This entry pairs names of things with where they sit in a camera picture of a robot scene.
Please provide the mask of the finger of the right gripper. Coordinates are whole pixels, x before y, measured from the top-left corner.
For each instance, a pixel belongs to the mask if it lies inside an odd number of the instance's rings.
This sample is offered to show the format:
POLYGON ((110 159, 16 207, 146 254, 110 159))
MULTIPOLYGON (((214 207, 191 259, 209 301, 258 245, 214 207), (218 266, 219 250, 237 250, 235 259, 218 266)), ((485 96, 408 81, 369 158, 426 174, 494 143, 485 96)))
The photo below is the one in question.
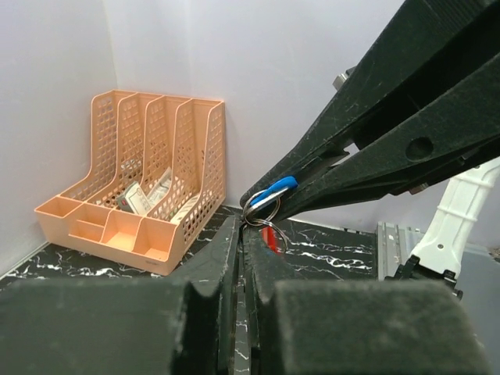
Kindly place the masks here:
POLYGON ((400 195, 499 156, 495 55, 347 161, 285 195, 277 218, 400 195))
POLYGON ((299 185, 347 161, 495 55, 498 2, 404 2, 297 145, 241 201, 283 177, 299 185))

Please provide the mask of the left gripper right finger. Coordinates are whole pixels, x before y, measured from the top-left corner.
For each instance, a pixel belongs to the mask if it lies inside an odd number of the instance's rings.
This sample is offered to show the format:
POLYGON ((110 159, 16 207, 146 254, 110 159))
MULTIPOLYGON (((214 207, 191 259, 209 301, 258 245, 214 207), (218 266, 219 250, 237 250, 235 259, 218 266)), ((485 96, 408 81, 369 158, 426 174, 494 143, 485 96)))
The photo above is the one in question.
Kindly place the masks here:
POLYGON ((253 374, 486 374, 457 297, 432 280, 308 279, 244 232, 253 374))

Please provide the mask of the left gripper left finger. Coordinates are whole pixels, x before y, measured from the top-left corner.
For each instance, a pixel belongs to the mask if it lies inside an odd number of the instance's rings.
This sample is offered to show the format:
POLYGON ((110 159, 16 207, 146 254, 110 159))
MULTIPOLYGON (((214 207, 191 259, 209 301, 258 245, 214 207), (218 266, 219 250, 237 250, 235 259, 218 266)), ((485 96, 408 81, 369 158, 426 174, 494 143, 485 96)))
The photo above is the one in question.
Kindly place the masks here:
POLYGON ((239 219, 167 277, 20 280, 1 293, 4 374, 229 374, 239 219))

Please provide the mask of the red and metal key holder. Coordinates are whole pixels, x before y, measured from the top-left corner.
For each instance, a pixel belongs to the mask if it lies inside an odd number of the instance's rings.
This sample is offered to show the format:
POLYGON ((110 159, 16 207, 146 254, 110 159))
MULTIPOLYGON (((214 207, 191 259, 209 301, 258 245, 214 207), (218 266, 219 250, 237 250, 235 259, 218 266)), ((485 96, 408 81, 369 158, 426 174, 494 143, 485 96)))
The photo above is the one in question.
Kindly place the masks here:
POLYGON ((273 218, 278 214, 281 206, 281 197, 288 189, 286 187, 277 191, 261 190, 252 195, 243 207, 243 220, 246 226, 254 227, 261 231, 262 238, 271 251, 278 255, 288 252, 288 238, 285 233, 273 223, 273 218), (256 216, 257 212, 274 203, 275 206, 266 218, 256 216))

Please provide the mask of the blue key tag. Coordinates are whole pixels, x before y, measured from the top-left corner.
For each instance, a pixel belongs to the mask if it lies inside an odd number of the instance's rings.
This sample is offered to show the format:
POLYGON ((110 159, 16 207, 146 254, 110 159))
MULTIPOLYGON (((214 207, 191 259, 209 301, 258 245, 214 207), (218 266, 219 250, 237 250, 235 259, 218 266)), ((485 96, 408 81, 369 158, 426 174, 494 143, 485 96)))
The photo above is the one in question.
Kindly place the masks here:
POLYGON ((298 186, 297 180, 293 176, 283 177, 282 179, 276 181, 271 184, 267 189, 265 189, 262 193, 259 193, 255 198, 253 198, 250 202, 250 205, 255 205, 262 200, 268 198, 274 193, 284 190, 294 189, 298 186))

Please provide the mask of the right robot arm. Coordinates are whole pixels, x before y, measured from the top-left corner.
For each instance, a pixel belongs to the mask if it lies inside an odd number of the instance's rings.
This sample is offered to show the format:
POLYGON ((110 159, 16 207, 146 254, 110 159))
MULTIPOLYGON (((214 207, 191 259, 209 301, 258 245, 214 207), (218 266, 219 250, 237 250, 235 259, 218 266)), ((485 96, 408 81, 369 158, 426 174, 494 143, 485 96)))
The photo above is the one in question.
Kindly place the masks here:
POLYGON ((258 224, 447 182, 395 279, 455 288, 499 176, 499 4, 406 1, 298 143, 242 196, 258 224))

